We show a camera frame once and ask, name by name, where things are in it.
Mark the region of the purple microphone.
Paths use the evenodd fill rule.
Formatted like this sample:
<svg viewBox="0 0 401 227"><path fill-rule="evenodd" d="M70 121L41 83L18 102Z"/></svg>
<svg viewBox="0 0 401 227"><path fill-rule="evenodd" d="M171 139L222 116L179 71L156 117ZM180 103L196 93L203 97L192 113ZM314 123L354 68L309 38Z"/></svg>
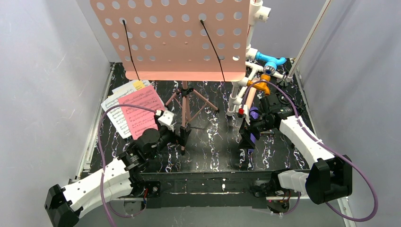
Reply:
<svg viewBox="0 0 401 227"><path fill-rule="evenodd" d="M260 133L257 131L257 128L255 127L256 123L259 119L259 109L257 107L251 107L251 109L249 111L249 117L250 117L250 127L251 127L250 139L252 142L252 147L250 149L248 149L247 151L248 151L248 154L251 154L251 153L253 153L253 151L256 147L256 145L255 145L256 141L258 141L260 138Z"/></svg>

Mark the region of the pink microphone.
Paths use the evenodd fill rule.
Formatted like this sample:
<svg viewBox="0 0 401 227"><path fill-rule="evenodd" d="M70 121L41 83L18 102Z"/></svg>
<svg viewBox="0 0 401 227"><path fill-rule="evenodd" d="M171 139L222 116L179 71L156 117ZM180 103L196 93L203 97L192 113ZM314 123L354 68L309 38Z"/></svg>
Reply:
<svg viewBox="0 0 401 227"><path fill-rule="evenodd" d="M250 109L252 107L256 91L257 91L257 89L255 89L253 87L250 88L250 90L249 90L249 93L248 93L248 96L247 96L247 99L245 102L245 105L247 105L248 109Z"/></svg>

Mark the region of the pink sheet music page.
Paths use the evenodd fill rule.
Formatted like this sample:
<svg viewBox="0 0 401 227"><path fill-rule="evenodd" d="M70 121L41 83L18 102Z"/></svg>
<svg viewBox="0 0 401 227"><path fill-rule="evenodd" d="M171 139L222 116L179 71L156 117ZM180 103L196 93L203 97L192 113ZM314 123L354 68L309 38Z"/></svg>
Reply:
<svg viewBox="0 0 401 227"><path fill-rule="evenodd" d="M146 129L157 129L155 123L156 110L165 110L164 103L152 85L146 86L130 94L118 98L119 104L137 105L136 107L122 107L121 110L133 139L138 139Z"/></svg>

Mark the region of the white sheet music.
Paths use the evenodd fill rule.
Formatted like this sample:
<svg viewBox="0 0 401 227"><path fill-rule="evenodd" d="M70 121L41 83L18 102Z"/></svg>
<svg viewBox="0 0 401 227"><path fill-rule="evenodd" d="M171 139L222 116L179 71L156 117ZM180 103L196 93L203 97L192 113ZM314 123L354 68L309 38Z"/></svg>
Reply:
<svg viewBox="0 0 401 227"><path fill-rule="evenodd" d="M118 102L119 98L129 95L134 91L135 89L133 88L123 89L121 91L118 91L115 94L109 96L105 101L103 101L101 103L101 107L103 108L104 111L107 111L109 108L119 104ZM131 136L130 130L128 128L121 107L109 111L107 113L107 116L109 117L111 123L113 124L113 126L116 128L117 132L123 139L126 139Z"/></svg>

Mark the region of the sheet music pages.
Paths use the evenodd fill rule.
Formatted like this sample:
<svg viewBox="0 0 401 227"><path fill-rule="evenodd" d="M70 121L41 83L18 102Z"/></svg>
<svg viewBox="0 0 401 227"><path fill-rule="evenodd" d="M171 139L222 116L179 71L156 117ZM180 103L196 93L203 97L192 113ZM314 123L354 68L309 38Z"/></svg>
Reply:
<svg viewBox="0 0 401 227"><path fill-rule="evenodd" d="M128 82L128 83L126 83L126 84L124 84L124 85L122 85L122 86L119 86L119 87L113 89L112 92L113 92L114 94L116 94L116 93L118 93L118 92L120 92L120 91L129 90L129 89L131 89L131 88L135 91L135 88L134 88L133 85L132 85L132 83L133 83L134 81L136 81L136 80L132 80L132 81L130 81L130 82ZM141 81L144 83L144 85L145 85L146 87L151 85L151 83L150 83L148 80L141 80Z"/></svg>

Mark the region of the yellow sheet music page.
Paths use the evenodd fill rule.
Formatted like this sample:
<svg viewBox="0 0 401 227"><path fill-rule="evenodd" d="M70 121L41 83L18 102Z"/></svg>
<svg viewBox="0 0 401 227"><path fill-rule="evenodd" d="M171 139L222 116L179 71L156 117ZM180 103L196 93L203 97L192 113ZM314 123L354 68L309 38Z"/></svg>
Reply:
<svg viewBox="0 0 401 227"><path fill-rule="evenodd" d="M136 91L146 87L141 80L134 81L132 83L132 85L133 85L133 87L135 88Z"/></svg>

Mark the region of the pink music stand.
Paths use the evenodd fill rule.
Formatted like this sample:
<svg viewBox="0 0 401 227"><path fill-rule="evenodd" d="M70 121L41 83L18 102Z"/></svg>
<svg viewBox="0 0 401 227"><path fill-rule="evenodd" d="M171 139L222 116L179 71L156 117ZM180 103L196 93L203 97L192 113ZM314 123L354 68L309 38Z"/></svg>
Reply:
<svg viewBox="0 0 401 227"><path fill-rule="evenodd" d="M248 0L92 0L128 79L245 77Z"/></svg>

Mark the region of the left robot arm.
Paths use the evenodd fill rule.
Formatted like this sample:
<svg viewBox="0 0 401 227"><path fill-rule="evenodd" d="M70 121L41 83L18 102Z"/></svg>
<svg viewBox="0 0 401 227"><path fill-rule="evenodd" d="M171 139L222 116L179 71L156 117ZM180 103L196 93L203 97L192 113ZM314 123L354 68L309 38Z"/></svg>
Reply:
<svg viewBox="0 0 401 227"><path fill-rule="evenodd" d="M149 166L149 161L169 143L184 147L191 131L183 126L178 133L166 126L146 129L104 168L66 186L52 186L44 204L52 225L73 227L91 210L138 189L143 190L146 181L140 173Z"/></svg>

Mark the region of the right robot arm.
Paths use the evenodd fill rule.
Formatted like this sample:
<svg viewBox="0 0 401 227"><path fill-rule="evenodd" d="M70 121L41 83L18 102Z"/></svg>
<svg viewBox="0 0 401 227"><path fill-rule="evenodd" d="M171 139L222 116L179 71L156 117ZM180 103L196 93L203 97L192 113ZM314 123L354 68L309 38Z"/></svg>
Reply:
<svg viewBox="0 0 401 227"><path fill-rule="evenodd" d="M244 120L239 133L240 149L255 149L261 132L279 130L302 154L310 170L308 173L290 169L272 173L268 183L255 187L255 195L293 190L305 193L315 204L322 204L352 194L352 167L346 155L339 157L318 144L317 137L295 115L290 105L284 105L275 96L260 99L261 108L244 106L238 110Z"/></svg>

